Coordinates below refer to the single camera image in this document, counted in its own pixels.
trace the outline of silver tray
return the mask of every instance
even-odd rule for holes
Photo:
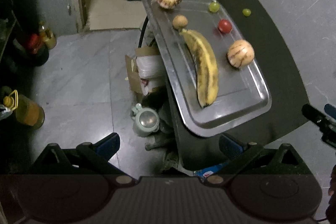
[[[182,0],[173,10],[161,8],[156,0],[142,0],[159,47],[168,78],[185,126],[196,135],[211,137],[247,122],[271,108],[271,94],[256,59],[243,69],[233,68],[227,50],[238,39],[244,39],[227,11],[208,10],[214,0]],[[197,77],[191,54],[172,27],[176,15],[185,15],[187,29],[200,32],[209,41],[218,66],[219,91],[216,101],[201,108],[197,99]],[[232,23],[230,34],[217,28],[220,19]]]

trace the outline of black countertop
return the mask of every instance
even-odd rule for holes
[[[258,0],[218,1],[252,44],[272,95],[272,107],[267,113],[227,133],[243,142],[266,145],[307,122],[301,114],[302,105],[309,102],[307,93],[286,43],[261,3]],[[244,8],[251,9],[249,17],[243,16]],[[219,135],[206,139],[197,137],[184,127],[176,104],[171,105],[178,119],[175,134],[184,167],[199,170],[223,161],[218,148]]]

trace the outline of banana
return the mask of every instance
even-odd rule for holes
[[[197,97],[201,107],[211,105],[218,93],[218,68],[215,54],[206,38],[194,30],[182,29],[190,53],[195,58],[197,72]]]

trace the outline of yellow bottle handle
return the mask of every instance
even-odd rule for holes
[[[11,110],[16,110],[18,107],[19,99],[18,99],[18,94],[17,90],[14,90],[11,94],[8,95],[8,97],[12,98],[11,96],[14,94],[14,105],[9,107]]]

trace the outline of red cherry tomato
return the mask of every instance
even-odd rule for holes
[[[223,33],[229,33],[232,30],[232,25],[228,20],[221,19],[218,23],[218,29]]]

